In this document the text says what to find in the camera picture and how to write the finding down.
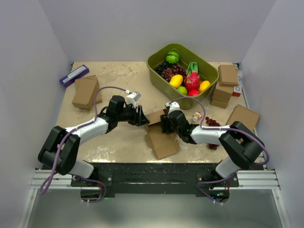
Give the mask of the brown cardboard box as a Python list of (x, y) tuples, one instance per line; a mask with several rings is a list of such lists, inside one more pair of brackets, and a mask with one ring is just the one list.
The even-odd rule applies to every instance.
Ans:
[(146, 115), (150, 123), (146, 125), (145, 140), (158, 160), (177, 154), (180, 148), (175, 133), (162, 132), (161, 116), (167, 113), (167, 109), (161, 109)]

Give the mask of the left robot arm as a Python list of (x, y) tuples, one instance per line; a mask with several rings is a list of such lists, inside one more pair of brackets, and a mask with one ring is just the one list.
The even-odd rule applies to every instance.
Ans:
[(53, 127), (38, 155), (38, 161), (49, 168), (55, 166), (55, 172), (61, 175), (82, 177), (82, 182), (87, 186), (96, 185), (98, 174), (94, 172), (93, 165), (77, 159), (78, 148), (97, 136), (111, 132), (119, 122), (135, 126), (149, 124), (142, 106), (136, 105), (140, 97), (138, 92), (132, 92), (126, 98), (114, 95), (106, 112), (100, 112), (95, 119), (74, 127)]

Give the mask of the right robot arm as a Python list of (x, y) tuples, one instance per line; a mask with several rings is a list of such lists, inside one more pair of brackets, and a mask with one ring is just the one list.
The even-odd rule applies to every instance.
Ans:
[(201, 178), (201, 184), (214, 184), (218, 187), (239, 170), (248, 170), (258, 156), (265, 152), (264, 143), (241, 122), (232, 125), (210, 127), (191, 124), (180, 110), (161, 115), (163, 133), (176, 133), (185, 143), (208, 143), (221, 145), (228, 156), (208, 174)]

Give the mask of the stacked cardboard box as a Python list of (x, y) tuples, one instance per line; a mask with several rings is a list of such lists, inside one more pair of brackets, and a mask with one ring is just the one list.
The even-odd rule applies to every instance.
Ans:
[(217, 82), (211, 99), (227, 104), (231, 99), (233, 90), (234, 90), (234, 87), (221, 86), (219, 84), (219, 82)]
[(219, 101), (219, 100), (216, 100), (216, 99), (211, 99), (210, 104), (213, 105), (213, 106), (216, 106), (216, 107), (223, 108), (223, 109), (226, 109), (227, 106), (228, 106), (227, 102), (222, 102), (222, 101)]
[(221, 86), (234, 87), (238, 85), (238, 71), (234, 65), (220, 65), (218, 72)]

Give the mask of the top stacked cardboard box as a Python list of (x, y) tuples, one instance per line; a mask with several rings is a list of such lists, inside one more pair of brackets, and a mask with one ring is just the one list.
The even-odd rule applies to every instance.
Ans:
[(238, 85), (238, 71), (234, 65), (220, 65), (218, 72), (221, 86), (234, 87)]

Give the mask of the red white small box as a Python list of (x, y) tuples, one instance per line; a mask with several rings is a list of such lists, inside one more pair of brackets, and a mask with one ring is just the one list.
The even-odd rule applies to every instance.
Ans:
[(242, 85), (235, 86), (234, 89), (233, 89), (232, 96), (240, 97), (241, 94), (242, 94)]

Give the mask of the large folded cardboard box right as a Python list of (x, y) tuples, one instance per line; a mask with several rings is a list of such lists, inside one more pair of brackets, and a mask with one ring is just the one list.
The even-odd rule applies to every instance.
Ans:
[(239, 121), (253, 132), (259, 118), (260, 115), (256, 112), (247, 109), (241, 105), (237, 105), (232, 111), (230, 117), (228, 118), (226, 125), (231, 125), (235, 121)]

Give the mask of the green lime toy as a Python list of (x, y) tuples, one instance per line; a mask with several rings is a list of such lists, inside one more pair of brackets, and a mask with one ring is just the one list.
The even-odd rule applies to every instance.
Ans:
[(187, 94), (188, 94), (188, 91), (187, 91), (186, 87), (184, 87), (184, 86), (179, 86), (179, 87), (177, 88), (177, 90), (178, 90), (181, 94), (183, 94), (183, 95), (187, 95)]

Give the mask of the yellow mango toy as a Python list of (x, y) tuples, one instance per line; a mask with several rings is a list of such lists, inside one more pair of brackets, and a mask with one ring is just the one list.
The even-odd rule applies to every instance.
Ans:
[(182, 75), (174, 75), (171, 79), (169, 84), (174, 87), (174, 88), (178, 88), (181, 86), (183, 82), (183, 76)]

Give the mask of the dark red grape bunch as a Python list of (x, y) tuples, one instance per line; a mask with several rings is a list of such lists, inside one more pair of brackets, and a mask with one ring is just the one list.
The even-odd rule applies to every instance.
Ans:
[[(213, 119), (209, 118), (208, 116), (205, 117), (205, 120), (206, 120), (206, 124), (208, 126), (221, 126), (216, 120), (213, 120)], [(207, 147), (211, 150), (216, 150), (219, 147), (219, 145), (208, 143)]]

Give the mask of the green plastic bin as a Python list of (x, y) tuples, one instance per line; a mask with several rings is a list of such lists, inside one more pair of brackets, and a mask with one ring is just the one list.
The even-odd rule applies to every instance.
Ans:
[(206, 97), (211, 88), (217, 83), (219, 73), (215, 67), (200, 58), (198, 55), (178, 43), (171, 43), (148, 57), (146, 65), (149, 69), (151, 83), (170, 100), (175, 100), (185, 95), (169, 84), (175, 75), (187, 76), (189, 63), (198, 63), (200, 81), (209, 81), (210, 86), (195, 96), (201, 100)]

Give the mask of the dark grapes in bin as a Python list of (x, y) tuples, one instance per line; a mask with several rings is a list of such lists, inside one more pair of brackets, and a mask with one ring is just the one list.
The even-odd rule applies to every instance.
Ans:
[(155, 71), (167, 82), (169, 82), (174, 75), (182, 75), (183, 79), (185, 79), (186, 77), (186, 69), (177, 63), (175, 64), (170, 64), (168, 62), (161, 63), (158, 67), (155, 68)]

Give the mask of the orange yellow fruit toy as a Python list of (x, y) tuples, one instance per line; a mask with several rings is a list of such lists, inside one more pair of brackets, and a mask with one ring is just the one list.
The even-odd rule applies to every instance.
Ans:
[(202, 82), (200, 83), (200, 86), (199, 86), (199, 91), (200, 91), (200, 92), (203, 92), (203, 91), (205, 91), (209, 86), (210, 86), (210, 81), (208, 81), (208, 80), (202, 81)]

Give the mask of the green round fruit toy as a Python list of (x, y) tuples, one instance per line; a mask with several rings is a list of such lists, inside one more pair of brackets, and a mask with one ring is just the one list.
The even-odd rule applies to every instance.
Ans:
[(166, 55), (166, 58), (165, 60), (170, 63), (170, 64), (175, 64), (175, 63), (178, 63), (180, 59), (180, 56), (177, 52), (175, 51), (170, 51), (167, 55)]

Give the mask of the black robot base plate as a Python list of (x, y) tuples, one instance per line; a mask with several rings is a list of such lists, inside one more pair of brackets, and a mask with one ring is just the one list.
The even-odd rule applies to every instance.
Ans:
[(192, 194), (206, 191), (217, 200), (227, 199), (228, 190), (239, 186), (233, 174), (226, 182), (205, 184), (215, 163), (93, 163), (90, 177), (106, 186), (106, 196), (116, 194)]

